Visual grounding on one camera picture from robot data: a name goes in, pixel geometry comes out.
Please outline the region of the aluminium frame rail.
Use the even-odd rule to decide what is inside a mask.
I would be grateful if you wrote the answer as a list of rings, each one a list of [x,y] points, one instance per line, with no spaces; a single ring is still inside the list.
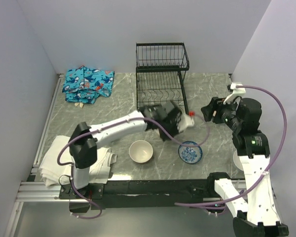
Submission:
[[[59,199],[60,185],[46,187],[43,182],[21,182],[16,202],[87,202],[84,199]]]

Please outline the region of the cream bowl near front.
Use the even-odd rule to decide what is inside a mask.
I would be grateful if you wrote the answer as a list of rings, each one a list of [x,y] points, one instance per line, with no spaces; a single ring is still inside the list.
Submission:
[[[153,155],[153,147],[148,141],[138,140],[129,147],[129,157],[136,163],[146,163]]]

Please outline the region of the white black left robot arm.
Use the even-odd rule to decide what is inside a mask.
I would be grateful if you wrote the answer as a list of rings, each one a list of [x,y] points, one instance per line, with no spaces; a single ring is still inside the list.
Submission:
[[[89,192],[89,170],[98,160],[97,150],[127,135],[159,129],[160,138],[169,140],[185,131],[190,117],[173,101],[164,105],[143,106],[121,118],[88,126],[77,125],[70,140],[69,151],[73,157],[73,185],[71,192],[84,198]]]

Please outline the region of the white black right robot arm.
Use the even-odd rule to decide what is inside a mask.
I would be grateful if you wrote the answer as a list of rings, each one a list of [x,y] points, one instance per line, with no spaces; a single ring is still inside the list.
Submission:
[[[244,98],[238,103],[213,97],[201,109],[205,121],[225,123],[232,131],[232,141],[239,157],[247,188],[247,199],[233,200],[238,192],[228,175],[211,173],[206,185],[212,197],[220,195],[233,216],[233,230],[237,237],[287,237],[289,228],[277,213],[270,173],[268,139],[259,130],[261,104],[255,99]]]

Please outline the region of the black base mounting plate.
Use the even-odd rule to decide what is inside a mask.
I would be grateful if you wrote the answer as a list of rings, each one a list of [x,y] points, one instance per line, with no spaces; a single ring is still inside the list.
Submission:
[[[171,207],[176,202],[220,200],[206,179],[108,181],[106,184],[89,184],[79,192],[102,209]]]

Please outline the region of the blue white patterned bowl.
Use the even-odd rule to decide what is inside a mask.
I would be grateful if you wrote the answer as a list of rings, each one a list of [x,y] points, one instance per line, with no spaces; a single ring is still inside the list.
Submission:
[[[178,147],[178,155],[182,161],[188,164],[196,164],[202,160],[203,151],[197,143],[193,141],[185,141],[184,145],[195,145],[195,147],[186,147],[183,145],[179,145]]]

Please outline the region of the plain white bowl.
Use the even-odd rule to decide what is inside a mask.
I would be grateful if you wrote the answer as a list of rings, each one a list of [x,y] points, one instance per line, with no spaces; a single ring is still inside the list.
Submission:
[[[239,170],[243,171],[243,166],[237,151],[233,153],[233,163]]]

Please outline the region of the black wire dish rack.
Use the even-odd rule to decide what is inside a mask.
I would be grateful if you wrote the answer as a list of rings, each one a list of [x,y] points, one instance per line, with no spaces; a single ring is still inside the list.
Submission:
[[[188,113],[184,80],[189,58],[183,42],[136,44],[137,108],[174,101]]]

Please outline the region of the blue shark print cloth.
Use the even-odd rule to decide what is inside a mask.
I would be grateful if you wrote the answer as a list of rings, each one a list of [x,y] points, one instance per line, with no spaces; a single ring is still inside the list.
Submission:
[[[70,103],[94,104],[98,97],[111,96],[114,71],[104,71],[81,66],[65,74],[62,92]]]

